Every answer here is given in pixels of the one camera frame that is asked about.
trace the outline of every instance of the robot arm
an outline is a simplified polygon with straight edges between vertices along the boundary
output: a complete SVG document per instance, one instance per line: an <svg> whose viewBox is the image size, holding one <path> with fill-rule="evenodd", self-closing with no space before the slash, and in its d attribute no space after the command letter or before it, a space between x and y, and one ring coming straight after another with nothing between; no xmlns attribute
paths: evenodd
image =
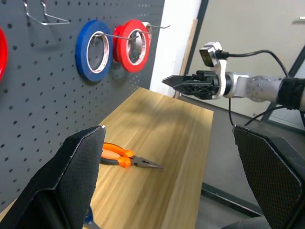
<svg viewBox="0 0 305 229"><path fill-rule="evenodd" d="M172 75L163 83L200 99L249 98L255 102L270 101L288 109L305 111L305 79L286 77L251 77L245 73L226 72L226 58L221 57L219 42L207 43L199 50L209 71L192 76Z"/></svg>

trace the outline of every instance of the white wall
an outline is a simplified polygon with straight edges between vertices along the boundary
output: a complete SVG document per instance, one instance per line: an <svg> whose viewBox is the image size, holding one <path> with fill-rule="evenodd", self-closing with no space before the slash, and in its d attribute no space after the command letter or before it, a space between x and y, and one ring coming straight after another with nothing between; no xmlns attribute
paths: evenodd
<svg viewBox="0 0 305 229"><path fill-rule="evenodd" d="M168 96L174 90L162 83L162 79L180 73L187 40L193 19L197 18L200 0L165 0L161 29L153 66L150 90Z"/></svg>

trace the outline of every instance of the gray floor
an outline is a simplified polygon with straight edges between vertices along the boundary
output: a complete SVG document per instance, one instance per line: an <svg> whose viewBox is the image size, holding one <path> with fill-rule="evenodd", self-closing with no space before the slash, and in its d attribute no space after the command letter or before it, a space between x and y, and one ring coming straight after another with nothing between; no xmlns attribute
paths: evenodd
<svg viewBox="0 0 305 229"><path fill-rule="evenodd" d="M186 97L180 97L179 99L214 111L204 182L257 204L247 183L239 158L228 111ZM248 120L249 118L247 117L233 114L233 121L236 124L245 124ZM266 123L254 122L252 126L276 133L284 137L298 152L305 152L304 135ZM232 222L245 218L247 216L220 205L217 202L201 197L196 229L220 229Z"/></svg>

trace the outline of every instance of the pliers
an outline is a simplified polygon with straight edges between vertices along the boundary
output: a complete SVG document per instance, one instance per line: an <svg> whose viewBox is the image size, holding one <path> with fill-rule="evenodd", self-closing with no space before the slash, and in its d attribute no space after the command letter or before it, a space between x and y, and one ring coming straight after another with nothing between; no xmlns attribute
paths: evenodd
<svg viewBox="0 0 305 229"><path fill-rule="evenodd" d="M115 144L104 143L103 149L113 151L121 156L119 158L112 158L101 155L101 163L105 165L117 165L124 168L128 168L130 166L143 168L163 168L160 165L146 160L143 157L135 156L132 150L123 149L122 147L119 147Z"/></svg>

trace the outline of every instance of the wooden tabletop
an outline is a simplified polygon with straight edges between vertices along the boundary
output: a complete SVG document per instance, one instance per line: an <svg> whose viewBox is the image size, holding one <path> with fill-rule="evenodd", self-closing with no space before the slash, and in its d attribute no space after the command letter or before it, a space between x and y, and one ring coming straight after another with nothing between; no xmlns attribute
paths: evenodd
<svg viewBox="0 0 305 229"><path fill-rule="evenodd" d="M91 200L102 229L195 227L213 112L138 89L101 125L105 142L164 169L100 165Z"/></svg>

